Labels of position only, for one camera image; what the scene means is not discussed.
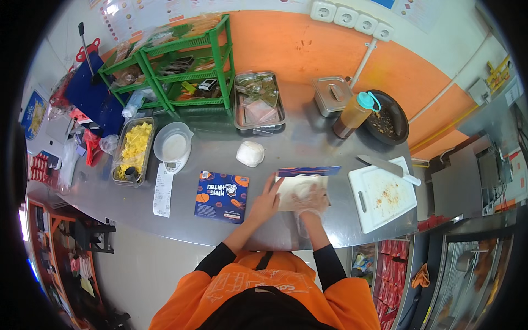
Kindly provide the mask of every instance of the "orange wall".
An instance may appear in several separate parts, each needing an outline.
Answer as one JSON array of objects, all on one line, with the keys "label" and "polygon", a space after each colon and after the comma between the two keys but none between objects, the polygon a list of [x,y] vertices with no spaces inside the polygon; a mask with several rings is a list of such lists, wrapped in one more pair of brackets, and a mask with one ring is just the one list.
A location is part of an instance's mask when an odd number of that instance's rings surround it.
[{"label": "orange wall", "polygon": [[[371,40],[353,29],[314,21],[305,14],[276,11],[230,14],[236,70],[271,70],[281,81],[310,84],[310,79],[316,77],[353,76],[366,52],[365,42]],[[395,42],[380,41],[377,46],[353,91],[382,90],[401,105],[408,118],[450,81],[434,65]],[[473,100],[453,85],[411,124],[409,146],[438,131],[472,104]],[[419,153],[433,158],[466,138],[459,132],[435,142],[434,148],[422,148]]]}]

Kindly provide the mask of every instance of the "plastic bowl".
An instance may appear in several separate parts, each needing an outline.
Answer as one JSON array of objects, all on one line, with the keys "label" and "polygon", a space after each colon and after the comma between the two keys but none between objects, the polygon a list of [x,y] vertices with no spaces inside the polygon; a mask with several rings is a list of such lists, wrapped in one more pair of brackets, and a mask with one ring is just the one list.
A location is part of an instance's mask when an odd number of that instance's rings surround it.
[{"label": "plastic bowl", "polygon": [[[175,158],[166,158],[163,155],[163,144],[165,141],[167,141],[168,138],[170,138],[173,135],[181,135],[185,138],[185,149],[182,150],[180,154],[175,156]],[[154,155],[156,155],[156,158],[158,158],[162,162],[174,162],[183,157],[191,148],[191,138],[193,137],[194,133],[191,132],[189,127],[182,123],[182,122],[172,122],[168,124],[167,126],[163,127],[158,135],[156,135],[156,139],[154,140]]]}]

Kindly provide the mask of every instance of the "white knife handle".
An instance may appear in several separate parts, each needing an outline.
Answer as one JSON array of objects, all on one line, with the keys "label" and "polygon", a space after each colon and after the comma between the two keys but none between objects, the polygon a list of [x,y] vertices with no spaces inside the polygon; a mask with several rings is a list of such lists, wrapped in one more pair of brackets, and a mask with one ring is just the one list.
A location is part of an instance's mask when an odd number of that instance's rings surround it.
[{"label": "white knife handle", "polygon": [[404,179],[407,182],[412,183],[415,186],[419,186],[419,185],[422,184],[422,180],[420,180],[420,179],[418,179],[418,178],[416,178],[416,177],[414,177],[412,175],[404,174],[402,179]]}]

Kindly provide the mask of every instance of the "scrambled egg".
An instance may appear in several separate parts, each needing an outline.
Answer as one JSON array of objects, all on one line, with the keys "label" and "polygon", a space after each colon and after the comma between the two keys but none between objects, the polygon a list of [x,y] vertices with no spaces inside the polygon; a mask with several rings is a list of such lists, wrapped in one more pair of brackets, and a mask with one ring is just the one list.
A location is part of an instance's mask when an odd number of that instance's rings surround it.
[{"label": "scrambled egg", "polygon": [[138,173],[141,173],[150,131],[152,131],[152,125],[144,122],[142,125],[134,126],[125,135],[125,148],[121,153],[122,164],[116,169],[120,180],[126,180],[125,171],[129,167],[133,166]]}]

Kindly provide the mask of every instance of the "person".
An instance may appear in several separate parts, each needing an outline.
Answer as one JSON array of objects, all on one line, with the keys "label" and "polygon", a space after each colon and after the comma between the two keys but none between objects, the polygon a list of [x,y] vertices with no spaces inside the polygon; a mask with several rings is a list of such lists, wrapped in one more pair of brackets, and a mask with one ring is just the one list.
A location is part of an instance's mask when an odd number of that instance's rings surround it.
[{"label": "person", "polygon": [[275,173],[255,199],[247,219],[184,276],[154,315],[161,329],[380,329],[366,280],[347,278],[321,223],[326,191],[312,185],[291,196],[314,249],[316,273],[288,251],[242,251],[247,240],[278,210]]}]

